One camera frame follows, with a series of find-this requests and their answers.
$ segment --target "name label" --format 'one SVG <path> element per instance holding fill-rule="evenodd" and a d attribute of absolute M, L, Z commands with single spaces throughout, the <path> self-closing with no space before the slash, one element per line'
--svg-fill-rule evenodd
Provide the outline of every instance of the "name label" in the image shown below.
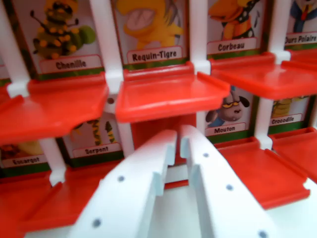
<path fill-rule="evenodd" d="M 209 127 L 206 129 L 205 134 L 206 136 L 220 135 L 220 134 L 227 134 L 227 133 L 242 131 L 245 129 L 246 129 L 246 124 L 242 122 L 242 123 L 231 124 L 231 125 Z"/>
<path fill-rule="evenodd" d="M 42 73 L 67 72 L 102 67 L 99 55 L 61 57 L 40 62 Z"/>
<path fill-rule="evenodd" d="M 207 54 L 252 50 L 257 47 L 257 37 L 227 41 L 210 41 L 207 44 Z"/>
<path fill-rule="evenodd" d="M 97 154 L 106 154 L 114 151 L 120 151 L 121 145 L 119 143 L 99 145 L 89 148 L 73 150 L 74 158 L 97 155 Z"/>
<path fill-rule="evenodd" d="M 141 51 L 129 51 L 127 53 L 128 63 L 146 63 L 161 60 L 171 60 L 183 57 L 180 46 L 146 49 Z"/>
<path fill-rule="evenodd" d="M 35 156 L 21 157 L 16 159 L 2 160 L 2 164 L 4 168 L 40 164 L 45 162 L 47 162 L 45 155 L 35 155 Z"/>
<path fill-rule="evenodd" d="M 289 115 L 289 116 L 284 116 L 284 117 L 279 117 L 279 118 L 271 118 L 271 121 L 269 125 L 282 125 L 282 124 L 288 124 L 292 122 L 297 122 L 302 120 L 302 114 L 294 114 L 294 115 Z"/>
<path fill-rule="evenodd" d="M 317 32 L 310 33 L 289 33 L 285 38 L 285 45 L 301 45 L 317 43 Z"/>
<path fill-rule="evenodd" d="M 9 73 L 4 65 L 0 65 L 0 79 L 9 78 Z"/>

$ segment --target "red plastic shelf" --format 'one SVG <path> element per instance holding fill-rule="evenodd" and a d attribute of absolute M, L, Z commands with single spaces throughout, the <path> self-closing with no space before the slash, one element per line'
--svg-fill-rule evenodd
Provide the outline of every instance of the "red plastic shelf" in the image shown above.
<path fill-rule="evenodd" d="M 300 51 L 291 51 L 291 60 L 298 62 L 306 62 L 306 63 L 317 63 L 317 49 L 309 49 L 309 50 L 300 50 Z"/>
<path fill-rule="evenodd" d="M 75 223 L 99 182 L 120 161 L 69 169 L 66 182 L 55 185 L 20 222 L 24 232 L 52 229 Z"/>
<path fill-rule="evenodd" d="M 307 177 L 270 150 L 260 149 L 254 137 L 215 145 L 237 176 L 263 208 L 294 202 L 309 196 Z"/>
<path fill-rule="evenodd" d="M 257 96 L 279 100 L 317 93 L 317 69 L 273 54 L 211 60 L 211 75 Z"/>
<path fill-rule="evenodd" d="M 0 233 L 1 237 L 23 238 L 24 232 L 19 222 L 24 215 L 45 197 L 52 189 L 50 173 L 37 173 L 30 176 L 0 179 Z"/>
<path fill-rule="evenodd" d="M 190 63 L 125 72 L 116 105 L 120 122 L 139 122 L 217 109 L 229 84 L 198 73 Z"/>
<path fill-rule="evenodd" d="M 0 87 L 0 105 L 8 100 L 10 100 L 10 97 L 6 90 L 7 85 Z"/>
<path fill-rule="evenodd" d="M 304 128 L 270 135 L 273 149 L 317 182 L 317 131 Z"/>
<path fill-rule="evenodd" d="M 30 96 L 0 105 L 0 144 L 63 136 L 100 117 L 108 88 L 104 74 L 46 82 L 31 81 Z"/>

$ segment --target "yellow cartoon character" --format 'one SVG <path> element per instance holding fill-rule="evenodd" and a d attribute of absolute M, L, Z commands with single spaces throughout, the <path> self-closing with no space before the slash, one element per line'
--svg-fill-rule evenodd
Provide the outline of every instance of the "yellow cartoon character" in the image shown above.
<path fill-rule="evenodd" d="M 308 96 L 296 97 L 296 98 L 286 98 L 279 101 L 274 101 L 272 118 L 279 118 L 289 115 L 291 105 L 293 101 L 300 101 Z"/>
<path fill-rule="evenodd" d="M 175 38 L 183 34 L 176 25 L 178 10 L 175 0 L 117 0 L 115 7 L 127 22 L 123 26 L 126 34 L 138 39 L 137 49 L 157 41 L 162 47 L 175 45 Z"/>
<path fill-rule="evenodd" d="M 208 15 L 211 19 L 223 25 L 223 40 L 254 37 L 250 12 L 260 0 L 218 0 L 209 8 Z"/>
<path fill-rule="evenodd" d="M 48 60 L 57 59 L 73 54 L 84 44 L 91 44 L 96 40 L 95 32 L 90 26 L 73 27 L 79 24 L 77 18 L 73 24 L 68 24 L 77 8 L 78 0 L 47 0 L 44 7 L 46 18 L 43 22 L 35 16 L 34 10 L 30 12 L 31 18 L 40 24 L 37 36 L 33 39 L 34 54 Z"/>
<path fill-rule="evenodd" d="M 38 141 L 0 146 L 1 159 L 14 159 L 33 155 L 42 155 L 43 151 Z"/>

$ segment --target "white plastic post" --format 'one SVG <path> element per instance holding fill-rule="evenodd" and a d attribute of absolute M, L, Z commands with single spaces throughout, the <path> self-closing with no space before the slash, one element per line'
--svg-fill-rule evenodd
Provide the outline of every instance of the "white plastic post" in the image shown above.
<path fill-rule="evenodd" d="M 260 98 L 259 101 L 254 137 L 259 140 L 260 148 L 263 150 L 271 150 L 273 146 L 272 139 L 267 135 L 273 103 L 274 100 L 266 98 Z"/>
<path fill-rule="evenodd" d="M 196 112 L 196 128 L 202 133 L 205 134 L 205 117 L 206 112 Z"/>
<path fill-rule="evenodd" d="M 68 238 L 146 238 L 156 196 L 173 165 L 177 133 L 165 130 L 123 160 L 101 182 Z"/>
<path fill-rule="evenodd" d="M 29 96 L 27 83 L 30 81 L 18 44 L 15 40 L 3 2 L 0 1 L 0 55 L 9 73 L 12 83 L 7 90 L 11 98 Z"/>
<path fill-rule="evenodd" d="M 118 38 L 112 14 L 111 1 L 90 0 L 92 13 L 97 29 L 99 46 L 106 71 L 109 95 L 115 99 L 112 105 L 106 104 L 106 112 L 115 113 L 116 98 L 123 82 L 123 68 Z M 123 154 L 129 156 L 134 151 L 131 124 L 118 123 Z"/>
<path fill-rule="evenodd" d="M 211 64 L 207 60 L 207 8 L 208 0 L 189 1 L 189 49 L 195 74 L 198 71 L 211 73 Z"/>
<path fill-rule="evenodd" d="M 54 138 L 40 139 L 39 143 L 51 168 L 50 182 L 54 186 L 65 182 L 66 164 Z"/>
<path fill-rule="evenodd" d="M 134 143 L 133 143 L 133 136 L 131 131 L 131 124 L 118 122 L 118 130 L 120 134 L 123 155 L 125 158 L 127 158 L 134 152 Z"/>
<path fill-rule="evenodd" d="M 110 94 L 118 94 L 123 71 L 111 1 L 90 0 Z"/>
<path fill-rule="evenodd" d="M 196 192 L 202 238 L 281 237 L 226 159 L 193 126 L 181 128 L 180 153 Z"/>
<path fill-rule="evenodd" d="M 276 64 L 281 64 L 282 61 L 290 61 L 291 59 L 290 52 L 284 50 L 291 3 L 292 0 L 274 0 L 268 51 L 275 54 Z"/>
<path fill-rule="evenodd" d="M 284 50 L 291 3 L 291 0 L 274 1 L 268 51 L 275 55 L 275 64 L 281 64 L 282 61 L 291 59 L 290 52 Z M 273 102 L 274 100 L 260 98 L 254 136 L 259 140 L 261 149 L 271 150 L 273 146 L 271 138 L 267 135 Z"/>

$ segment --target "character card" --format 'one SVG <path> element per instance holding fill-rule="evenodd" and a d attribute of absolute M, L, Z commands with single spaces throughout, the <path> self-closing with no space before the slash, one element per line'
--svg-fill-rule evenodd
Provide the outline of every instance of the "character card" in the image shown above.
<path fill-rule="evenodd" d="M 309 100 L 309 96 L 303 96 L 274 101 L 269 125 L 276 126 L 303 121 L 306 116 Z"/>
<path fill-rule="evenodd" d="M 249 130 L 252 104 L 251 93 L 232 86 L 221 107 L 207 112 L 205 135 L 216 136 Z"/>
<path fill-rule="evenodd" d="M 124 68 L 188 60 L 187 0 L 113 0 Z"/>
<path fill-rule="evenodd" d="M 89 0 L 13 0 L 12 5 L 40 79 L 103 70 Z"/>
<path fill-rule="evenodd" d="M 209 0 L 208 58 L 258 54 L 265 4 L 266 0 Z"/>
<path fill-rule="evenodd" d="M 0 167 L 11 168 L 46 163 L 46 157 L 38 141 L 0 146 Z"/>
<path fill-rule="evenodd" d="M 89 164 L 91 156 L 102 156 L 100 162 L 123 158 L 113 114 L 104 113 L 101 118 L 78 125 L 63 140 L 71 160 L 82 157 L 87 159 L 83 165 Z M 120 152 L 119 158 L 113 152 Z"/>
<path fill-rule="evenodd" d="M 317 0 L 293 0 L 285 47 L 311 49 L 317 46 Z"/>

